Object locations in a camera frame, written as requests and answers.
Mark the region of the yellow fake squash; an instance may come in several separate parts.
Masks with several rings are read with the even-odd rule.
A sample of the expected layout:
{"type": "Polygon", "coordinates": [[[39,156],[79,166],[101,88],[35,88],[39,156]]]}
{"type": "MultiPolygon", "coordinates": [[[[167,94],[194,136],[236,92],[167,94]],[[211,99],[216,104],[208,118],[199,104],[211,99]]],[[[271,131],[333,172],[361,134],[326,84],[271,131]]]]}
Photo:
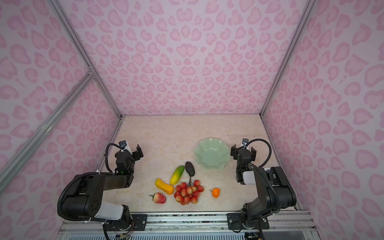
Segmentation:
{"type": "Polygon", "coordinates": [[[168,195],[173,195],[174,194],[174,187],[170,184],[164,183],[161,179],[157,179],[155,181],[155,186],[164,191],[168,195]]]}

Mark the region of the red fake strawberry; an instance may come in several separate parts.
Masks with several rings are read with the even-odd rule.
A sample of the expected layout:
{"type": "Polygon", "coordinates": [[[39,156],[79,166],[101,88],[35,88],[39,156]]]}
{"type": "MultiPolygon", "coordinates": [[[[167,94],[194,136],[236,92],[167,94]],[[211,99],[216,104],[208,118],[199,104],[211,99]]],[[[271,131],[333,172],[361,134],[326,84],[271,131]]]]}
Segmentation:
{"type": "Polygon", "coordinates": [[[167,200],[167,198],[161,193],[155,193],[153,195],[150,195],[150,197],[152,197],[152,201],[155,204],[165,204],[167,200]]]}

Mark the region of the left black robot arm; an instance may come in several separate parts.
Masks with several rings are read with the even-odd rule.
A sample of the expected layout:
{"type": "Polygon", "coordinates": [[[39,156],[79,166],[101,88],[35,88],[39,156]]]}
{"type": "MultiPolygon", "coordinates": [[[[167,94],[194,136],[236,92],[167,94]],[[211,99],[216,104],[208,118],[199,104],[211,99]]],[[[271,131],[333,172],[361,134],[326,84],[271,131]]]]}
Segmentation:
{"type": "Polygon", "coordinates": [[[103,201],[105,191],[129,188],[134,179],[135,163],[144,157],[139,145],[135,151],[129,149],[126,141],[118,145],[110,143],[106,147],[105,157],[110,146],[120,150],[115,153],[117,168],[107,172],[88,172],[76,175],[63,189],[57,203],[57,213],[65,220],[95,221],[116,225],[127,229],[132,224],[129,207],[103,201]]]}

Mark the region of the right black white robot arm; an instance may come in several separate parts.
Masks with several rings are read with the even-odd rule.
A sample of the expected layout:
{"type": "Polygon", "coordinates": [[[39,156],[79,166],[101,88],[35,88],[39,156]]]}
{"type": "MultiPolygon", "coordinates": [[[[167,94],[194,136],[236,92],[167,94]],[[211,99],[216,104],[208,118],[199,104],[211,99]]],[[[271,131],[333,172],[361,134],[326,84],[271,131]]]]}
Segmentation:
{"type": "Polygon", "coordinates": [[[266,222],[267,217],[278,213],[282,209],[294,207],[297,197],[286,174],[281,167],[265,169],[253,164],[257,151],[248,150],[245,146],[231,147],[231,157],[237,161],[236,180],[246,185],[245,174],[254,180],[257,188],[257,198],[244,204],[241,209],[242,224],[253,227],[260,222],[266,222]]]}

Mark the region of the red fake grape bunch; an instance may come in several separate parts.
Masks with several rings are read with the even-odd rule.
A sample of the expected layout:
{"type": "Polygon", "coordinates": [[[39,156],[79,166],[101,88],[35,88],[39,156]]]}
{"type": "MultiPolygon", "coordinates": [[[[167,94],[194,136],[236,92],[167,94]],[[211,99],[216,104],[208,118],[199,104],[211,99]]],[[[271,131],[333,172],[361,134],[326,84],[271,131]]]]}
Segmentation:
{"type": "Polygon", "coordinates": [[[177,203],[182,206],[188,205],[190,203],[197,204],[201,193],[203,193],[205,188],[201,185],[199,180],[195,180],[191,184],[182,182],[180,185],[176,186],[174,192],[174,198],[177,203]]]}

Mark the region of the green yellow fake cucumber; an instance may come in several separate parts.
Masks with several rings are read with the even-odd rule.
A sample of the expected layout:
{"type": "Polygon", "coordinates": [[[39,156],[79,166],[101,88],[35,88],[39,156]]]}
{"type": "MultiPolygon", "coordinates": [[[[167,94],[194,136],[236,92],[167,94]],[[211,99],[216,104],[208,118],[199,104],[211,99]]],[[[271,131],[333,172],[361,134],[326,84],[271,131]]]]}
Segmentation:
{"type": "Polygon", "coordinates": [[[185,170],[185,166],[178,166],[175,169],[175,171],[171,177],[171,180],[170,180],[171,185],[176,185],[180,181],[180,179],[184,173],[184,170],[185,170]]]}

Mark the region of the small orange fake tangerine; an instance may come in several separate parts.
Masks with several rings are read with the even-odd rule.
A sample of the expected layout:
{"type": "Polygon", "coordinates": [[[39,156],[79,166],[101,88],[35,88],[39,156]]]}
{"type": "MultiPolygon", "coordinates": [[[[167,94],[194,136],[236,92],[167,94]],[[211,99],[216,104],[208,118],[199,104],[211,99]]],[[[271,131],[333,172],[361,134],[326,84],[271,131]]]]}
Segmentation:
{"type": "Polygon", "coordinates": [[[214,188],[211,190],[211,193],[212,196],[217,199],[220,196],[221,190],[218,188],[214,188]]]}

